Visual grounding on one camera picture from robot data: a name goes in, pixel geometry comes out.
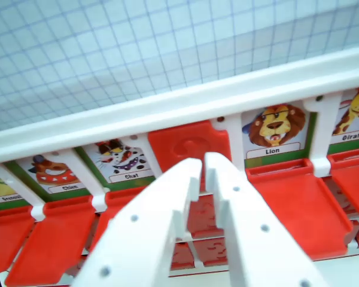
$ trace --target lion card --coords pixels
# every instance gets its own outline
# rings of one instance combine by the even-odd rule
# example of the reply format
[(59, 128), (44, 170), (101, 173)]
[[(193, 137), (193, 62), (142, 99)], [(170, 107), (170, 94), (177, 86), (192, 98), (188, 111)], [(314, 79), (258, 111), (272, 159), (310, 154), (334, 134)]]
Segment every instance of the lion card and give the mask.
[(331, 143), (359, 139), (359, 88), (343, 92)]
[(302, 101), (267, 106), (242, 114), (245, 158), (304, 149), (310, 113)]

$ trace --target screw hole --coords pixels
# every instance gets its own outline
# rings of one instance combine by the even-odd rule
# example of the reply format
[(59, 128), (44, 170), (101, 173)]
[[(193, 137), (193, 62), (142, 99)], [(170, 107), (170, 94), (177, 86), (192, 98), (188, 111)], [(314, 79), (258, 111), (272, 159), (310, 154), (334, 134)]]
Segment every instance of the screw hole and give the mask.
[(268, 225), (266, 225), (266, 224), (262, 224), (262, 225), (261, 225), (261, 229), (262, 229), (262, 231), (264, 231), (264, 232), (269, 232), (270, 227), (269, 227)]
[(101, 268), (101, 270), (100, 270), (100, 276), (101, 277), (107, 277), (107, 276), (109, 276), (109, 274), (110, 274), (109, 267), (105, 266), (105, 267)]
[(311, 284), (307, 280), (302, 280), (300, 282), (300, 287), (311, 287)]
[(137, 215), (132, 215), (131, 217), (130, 217), (130, 220), (132, 221), (132, 222), (136, 222), (137, 220), (138, 220), (138, 216)]

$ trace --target cartoon lion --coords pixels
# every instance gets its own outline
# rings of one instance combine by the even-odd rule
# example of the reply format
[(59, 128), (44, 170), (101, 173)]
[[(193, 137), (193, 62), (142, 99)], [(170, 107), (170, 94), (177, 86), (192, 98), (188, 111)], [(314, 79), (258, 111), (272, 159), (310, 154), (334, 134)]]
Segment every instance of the cartoon lion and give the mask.
[(341, 104), (346, 104), (349, 102), (349, 108), (343, 115), (342, 119), (338, 122), (336, 125), (333, 136), (341, 135), (342, 133), (345, 133), (347, 129), (350, 127), (352, 122), (359, 118), (359, 89), (358, 93), (355, 95), (355, 97), (352, 100), (346, 100), (342, 102)]
[(253, 144), (272, 147), (295, 137), (305, 126), (306, 115), (296, 106), (281, 104), (269, 106), (255, 120), (243, 127)]

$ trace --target lion illustration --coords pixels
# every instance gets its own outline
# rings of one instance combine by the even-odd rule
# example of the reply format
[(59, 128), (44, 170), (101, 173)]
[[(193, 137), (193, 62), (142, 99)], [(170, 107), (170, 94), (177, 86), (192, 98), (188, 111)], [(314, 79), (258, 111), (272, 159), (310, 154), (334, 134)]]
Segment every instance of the lion illustration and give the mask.
[(305, 126), (306, 115), (296, 106), (269, 106), (250, 124), (248, 134), (253, 144), (272, 147), (295, 137)]

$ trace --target giraffe card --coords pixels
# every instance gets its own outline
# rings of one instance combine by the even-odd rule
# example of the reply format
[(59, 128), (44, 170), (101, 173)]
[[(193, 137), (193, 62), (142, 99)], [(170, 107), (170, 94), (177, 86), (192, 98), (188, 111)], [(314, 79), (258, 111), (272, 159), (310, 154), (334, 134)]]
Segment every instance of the giraffe card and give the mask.
[(331, 143), (359, 139), (359, 88), (343, 92)]
[(49, 194), (85, 188), (65, 163), (47, 160), (41, 154), (21, 158), (16, 163)]
[(283, 103), (242, 114), (245, 158), (304, 149), (310, 113), (302, 102)]
[(142, 150), (119, 139), (93, 143), (82, 149), (109, 184), (153, 176)]
[(0, 178), (0, 203), (23, 199)]

